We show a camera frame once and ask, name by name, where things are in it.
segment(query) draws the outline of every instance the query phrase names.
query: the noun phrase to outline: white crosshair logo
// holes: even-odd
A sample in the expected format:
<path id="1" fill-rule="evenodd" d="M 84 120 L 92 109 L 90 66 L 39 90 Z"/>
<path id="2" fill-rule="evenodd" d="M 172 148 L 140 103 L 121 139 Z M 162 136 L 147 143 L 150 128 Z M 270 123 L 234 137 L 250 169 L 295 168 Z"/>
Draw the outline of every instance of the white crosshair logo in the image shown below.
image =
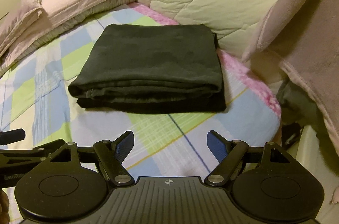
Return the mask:
<path id="1" fill-rule="evenodd" d="M 171 179 L 168 179 L 168 180 L 165 181 L 165 183 L 170 186 L 170 185 L 172 185 L 175 182 L 173 180 L 171 180 Z"/>

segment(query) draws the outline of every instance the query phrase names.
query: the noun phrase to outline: bed sheet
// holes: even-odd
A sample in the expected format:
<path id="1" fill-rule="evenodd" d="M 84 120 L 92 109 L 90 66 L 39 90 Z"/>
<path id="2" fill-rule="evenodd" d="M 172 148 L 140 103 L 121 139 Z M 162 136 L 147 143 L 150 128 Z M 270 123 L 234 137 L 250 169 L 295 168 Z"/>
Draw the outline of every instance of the bed sheet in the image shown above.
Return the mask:
<path id="1" fill-rule="evenodd" d="M 215 130 L 226 139 L 263 146 L 280 125 L 280 107 L 268 87 L 249 76 L 249 70 L 218 50 L 225 82 L 227 110 L 223 113 L 140 115 L 110 110 L 84 110 L 67 91 L 79 74 L 105 26 L 116 24 L 174 25 L 150 8 L 132 3 L 95 14 L 76 28 L 38 49 L 0 79 L 1 130 L 23 128 L 26 139 L 4 148 L 30 149 L 64 139 L 78 146 L 114 140 L 126 130 L 135 145 L 124 161 L 138 176 L 201 176 L 218 164 L 207 148 L 206 136 Z M 84 164 L 94 169 L 93 164 Z M 11 223 L 21 220 L 14 188 L 6 189 Z"/>

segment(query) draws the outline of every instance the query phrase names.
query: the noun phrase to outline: pink pillow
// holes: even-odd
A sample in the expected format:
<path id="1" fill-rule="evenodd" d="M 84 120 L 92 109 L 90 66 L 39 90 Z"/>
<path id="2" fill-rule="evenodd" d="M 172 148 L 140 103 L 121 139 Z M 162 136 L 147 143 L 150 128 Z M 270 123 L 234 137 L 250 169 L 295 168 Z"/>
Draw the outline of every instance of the pink pillow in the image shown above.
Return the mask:
<path id="1" fill-rule="evenodd" d="M 39 20 L 28 27 L 11 45 L 2 61 L 0 76 L 20 59 L 47 43 L 45 39 L 48 37 L 43 41 L 41 38 L 48 35 L 55 38 L 82 22 L 89 15 L 135 0 L 111 0 L 106 4 L 110 8 L 104 9 L 105 6 L 102 4 L 106 1 L 109 0 L 42 0 L 43 10 Z"/>
<path id="2" fill-rule="evenodd" d="M 0 57 L 42 13 L 41 0 L 21 0 L 0 25 Z"/>

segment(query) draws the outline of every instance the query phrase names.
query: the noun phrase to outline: human hand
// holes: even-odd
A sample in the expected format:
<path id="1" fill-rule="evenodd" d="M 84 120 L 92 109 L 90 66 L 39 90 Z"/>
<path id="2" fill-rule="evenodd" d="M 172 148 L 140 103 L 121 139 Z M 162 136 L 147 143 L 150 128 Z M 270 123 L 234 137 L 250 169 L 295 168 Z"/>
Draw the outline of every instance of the human hand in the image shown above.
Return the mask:
<path id="1" fill-rule="evenodd" d="M 8 209 L 10 201 L 4 191 L 0 191 L 0 224 L 8 224 L 10 222 L 10 215 Z"/>

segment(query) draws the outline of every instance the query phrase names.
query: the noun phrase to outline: folded clothes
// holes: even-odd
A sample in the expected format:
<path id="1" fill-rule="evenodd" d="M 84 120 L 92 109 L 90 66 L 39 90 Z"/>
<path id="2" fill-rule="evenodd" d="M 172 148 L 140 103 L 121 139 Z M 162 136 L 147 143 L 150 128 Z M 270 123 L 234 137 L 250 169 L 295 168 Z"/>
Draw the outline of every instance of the folded clothes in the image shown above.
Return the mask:
<path id="1" fill-rule="evenodd" d="M 83 108 L 148 114 L 226 109 L 214 34 L 202 24 L 111 24 L 68 90 Z"/>

